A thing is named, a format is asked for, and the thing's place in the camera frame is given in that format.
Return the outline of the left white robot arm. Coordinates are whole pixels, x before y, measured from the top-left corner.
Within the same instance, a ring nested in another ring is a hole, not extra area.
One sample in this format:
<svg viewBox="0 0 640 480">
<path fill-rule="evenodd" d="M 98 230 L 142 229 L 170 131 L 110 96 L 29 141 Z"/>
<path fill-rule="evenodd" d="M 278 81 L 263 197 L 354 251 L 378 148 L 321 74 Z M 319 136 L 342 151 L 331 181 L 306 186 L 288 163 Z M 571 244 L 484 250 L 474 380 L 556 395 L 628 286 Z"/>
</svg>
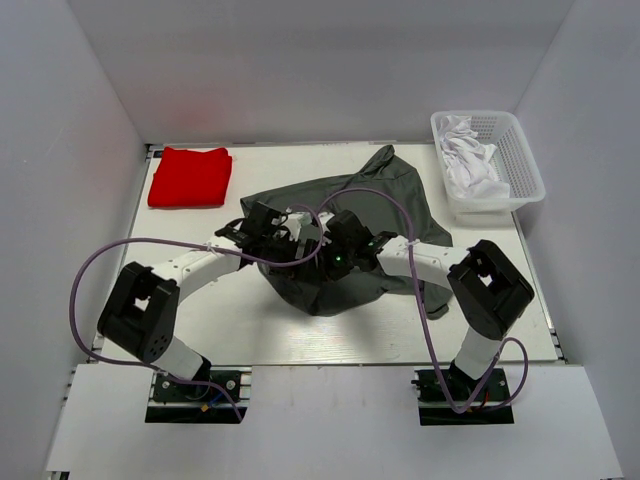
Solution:
<svg viewBox="0 0 640 480">
<path fill-rule="evenodd" d="M 288 262 L 296 246 L 287 220 L 300 218 L 257 202 L 246 217 L 218 229 L 208 242 L 163 263 L 123 267 L 99 317 L 98 332 L 140 362 L 177 378 L 188 398 L 211 387 L 211 362 L 174 335 L 179 305 L 256 258 Z"/>
</svg>

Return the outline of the dark grey t shirt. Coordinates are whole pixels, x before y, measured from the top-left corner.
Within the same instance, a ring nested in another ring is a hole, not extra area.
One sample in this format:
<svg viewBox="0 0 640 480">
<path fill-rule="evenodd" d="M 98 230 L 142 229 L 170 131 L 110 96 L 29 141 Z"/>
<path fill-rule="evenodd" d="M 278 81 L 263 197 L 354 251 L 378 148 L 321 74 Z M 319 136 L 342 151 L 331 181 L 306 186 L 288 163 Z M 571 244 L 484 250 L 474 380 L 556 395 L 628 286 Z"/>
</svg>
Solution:
<svg viewBox="0 0 640 480">
<path fill-rule="evenodd" d="M 305 204 L 331 214 L 330 242 L 315 259 L 287 273 L 259 267 L 285 302 L 313 316 L 337 315 L 385 293 L 413 292 L 409 275 L 389 275 L 373 260 L 375 247 L 391 235 L 452 244 L 450 233 L 432 218 L 418 171 L 391 145 L 355 173 L 265 190 L 240 201 L 244 213 L 255 203 L 275 210 Z"/>
</svg>

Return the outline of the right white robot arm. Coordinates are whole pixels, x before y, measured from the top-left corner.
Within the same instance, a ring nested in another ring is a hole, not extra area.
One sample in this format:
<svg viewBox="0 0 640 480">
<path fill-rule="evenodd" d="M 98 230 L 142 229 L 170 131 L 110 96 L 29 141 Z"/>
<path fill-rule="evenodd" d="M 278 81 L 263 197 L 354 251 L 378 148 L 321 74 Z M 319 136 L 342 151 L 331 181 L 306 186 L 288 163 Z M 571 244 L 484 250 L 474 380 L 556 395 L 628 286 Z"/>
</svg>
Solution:
<svg viewBox="0 0 640 480">
<path fill-rule="evenodd" d="M 486 371 L 502 341 L 535 297 L 503 251 L 489 240 L 465 249 L 411 241 L 394 232 L 374 235 L 351 211 L 323 214 L 321 221 L 321 254 L 329 278 L 342 278 L 358 268 L 415 277 L 452 292 L 468 324 L 448 369 L 452 388 L 466 399 L 484 391 Z"/>
</svg>

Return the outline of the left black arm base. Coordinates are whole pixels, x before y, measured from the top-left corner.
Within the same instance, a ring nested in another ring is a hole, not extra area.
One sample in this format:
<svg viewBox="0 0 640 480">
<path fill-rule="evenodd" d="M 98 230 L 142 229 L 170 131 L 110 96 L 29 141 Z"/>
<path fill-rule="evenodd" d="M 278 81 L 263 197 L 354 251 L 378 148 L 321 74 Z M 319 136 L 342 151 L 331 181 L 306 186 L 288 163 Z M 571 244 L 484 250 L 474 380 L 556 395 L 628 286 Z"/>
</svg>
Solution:
<svg viewBox="0 0 640 480">
<path fill-rule="evenodd" d="M 241 417 L 249 407 L 250 367 L 212 369 L 210 382 L 222 387 L 235 403 Z M 207 386 L 181 385 L 155 374 L 149 392 L 145 422 L 148 424 L 236 425 L 237 417 L 226 396 Z"/>
</svg>

